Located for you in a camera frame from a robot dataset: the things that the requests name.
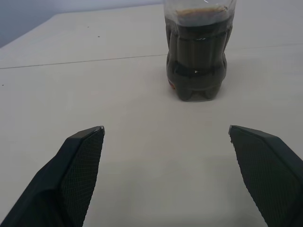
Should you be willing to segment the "clear plastic bottle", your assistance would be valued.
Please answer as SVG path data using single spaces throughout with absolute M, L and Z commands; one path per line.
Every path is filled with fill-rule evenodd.
M 169 84 L 179 99 L 213 99 L 226 76 L 237 0 L 163 0 Z

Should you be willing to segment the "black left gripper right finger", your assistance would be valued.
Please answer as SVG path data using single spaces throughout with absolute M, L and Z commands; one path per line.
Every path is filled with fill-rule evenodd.
M 248 192 L 268 227 L 303 227 L 303 160 L 279 137 L 232 125 L 231 143 Z

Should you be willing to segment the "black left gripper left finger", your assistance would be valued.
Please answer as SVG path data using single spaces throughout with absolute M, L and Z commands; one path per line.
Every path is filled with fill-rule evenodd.
M 0 227 L 82 227 L 95 189 L 103 126 L 68 137 L 33 177 Z

